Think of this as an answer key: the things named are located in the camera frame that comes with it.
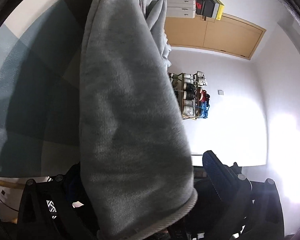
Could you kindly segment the wooden shoe rack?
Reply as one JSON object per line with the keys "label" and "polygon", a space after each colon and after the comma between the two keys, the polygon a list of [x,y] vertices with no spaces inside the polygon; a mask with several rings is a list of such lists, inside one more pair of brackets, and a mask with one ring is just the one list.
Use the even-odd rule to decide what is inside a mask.
{"label": "wooden shoe rack", "polygon": [[168,73],[181,116],[187,119],[206,119],[210,108],[210,95],[205,90],[207,81],[203,72],[194,74]]}

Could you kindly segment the grey hoodie with print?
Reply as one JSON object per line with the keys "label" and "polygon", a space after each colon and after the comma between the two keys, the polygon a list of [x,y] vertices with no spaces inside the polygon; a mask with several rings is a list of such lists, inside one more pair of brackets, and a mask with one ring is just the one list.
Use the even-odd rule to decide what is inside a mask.
{"label": "grey hoodie with print", "polygon": [[145,239],[194,207],[191,151],[167,69],[167,0],[93,0],[79,81],[81,178],[98,239]]}

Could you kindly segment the wooden door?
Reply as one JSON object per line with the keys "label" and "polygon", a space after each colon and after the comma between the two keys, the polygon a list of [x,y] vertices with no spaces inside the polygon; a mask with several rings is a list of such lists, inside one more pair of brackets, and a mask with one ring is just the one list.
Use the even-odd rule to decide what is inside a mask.
{"label": "wooden door", "polygon": [[220,20],[168,17],[165,22],[168,42],[173,47],[216,51],[250,60],[266,29],[224,14]]}

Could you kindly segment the stack of shoe boxes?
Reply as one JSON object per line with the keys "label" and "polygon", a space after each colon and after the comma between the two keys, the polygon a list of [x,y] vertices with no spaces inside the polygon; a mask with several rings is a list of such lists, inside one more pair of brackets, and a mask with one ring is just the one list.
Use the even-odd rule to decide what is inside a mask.
{"label": "stack of shoe boxes", "polygon": [[221,20],[225,5],[220,0],[195,0],[196,15]]}

